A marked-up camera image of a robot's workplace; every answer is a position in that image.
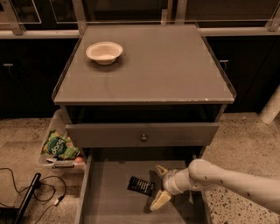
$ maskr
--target snack bag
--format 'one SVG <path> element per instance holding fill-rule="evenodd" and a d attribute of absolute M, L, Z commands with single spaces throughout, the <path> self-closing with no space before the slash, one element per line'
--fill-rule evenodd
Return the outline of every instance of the snack bag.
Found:
<path fill-rule="evenodd" d="M 80 154 L 80 150 L 73 146 L 69 137 L 52 130 L 44 143 L 41 154 L 54 155 L 58 160 L 73 160 Z"/>

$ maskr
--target plastic bin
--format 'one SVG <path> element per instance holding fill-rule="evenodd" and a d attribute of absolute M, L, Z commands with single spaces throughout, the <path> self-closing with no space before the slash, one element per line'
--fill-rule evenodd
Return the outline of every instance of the plastic bin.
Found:
<path fill-rule="evenodd" d="M 47 138 L 49 137 L 50 131 L 57 130 L 61 135 L 66 137 L 67 132 L 65 130 L 65 127 L 66 124 L 64 123 L 62 117 L 62 111 L 59 109 L 54 113 L 50 125 L 48 127 L 48 130 L 45 133 L 44 141 L 39 151 L 38 167 L 48 168 L 51 169 L 53 172 L 57 172 L 57 173 L 83 173 L 86 169 L 85 162 L 74 162 L 73 160 L 64 160 L 64 161 L 55 161 L 53 163 L 49 163 L 46 160 L 48 158 L 53 158 L 53 155 L 41 154 L 41 150 L 43 148 L 43 145 L 47 141 Z"/>

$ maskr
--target drawer knob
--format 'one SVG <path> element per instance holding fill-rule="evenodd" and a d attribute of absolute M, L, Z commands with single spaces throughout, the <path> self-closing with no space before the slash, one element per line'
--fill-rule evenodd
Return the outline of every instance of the drawer knob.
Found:
<path fill-rule="evenodd" d="M 141 135 L 141 142 L 147 142 L 148 141 L 148 137 L 145 134 Z"/>

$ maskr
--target speckled floor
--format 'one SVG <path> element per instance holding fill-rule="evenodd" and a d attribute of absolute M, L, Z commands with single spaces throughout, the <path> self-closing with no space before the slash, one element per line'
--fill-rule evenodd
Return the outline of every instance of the speckled floor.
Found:
<path fill-rule="evenodd" d="M 50 119 L 0 121 L 0 168 L 9 167 L 14 171 L 18 189 L 28 186 L 36 172 L 40 172 L 42 178 L 53 175 L 36 166 L 49 122 Z M 203 158 L 225 169 L 280 179 L 280 115 L 271 125 L 262 123 L 255 113 L 223 115 L 217 135 Z M 66 197 L 58 206 L 51 207 L 39 223 L 74 223 L 82 175 L 59 173 L 59 176 L 66 181 Z M 19 206 L 23 196 L 15 192 L 8 171 L 0 171 L 0 183 L 0 202 Z M 55 197 L 45 203 L 32 199 L 22 223 L 35 223 L 63 193 L 59 180 L 50 180 L 49 184 L 57 189 Z M 277 214 L 225 188 L 206 192 L 206 198 L 213 224 L 280 223 Z M 0 223 L 9 222 L 2 217 Z"/>

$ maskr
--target white pole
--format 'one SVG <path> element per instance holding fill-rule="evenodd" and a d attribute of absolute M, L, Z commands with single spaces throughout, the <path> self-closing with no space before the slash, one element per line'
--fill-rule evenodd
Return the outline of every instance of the white pole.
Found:
<path fill-rule="evenodd" d="M 264 123 L 271 123 L 280 111 L 280 85 L 262 109 L 260 118 Z"/>

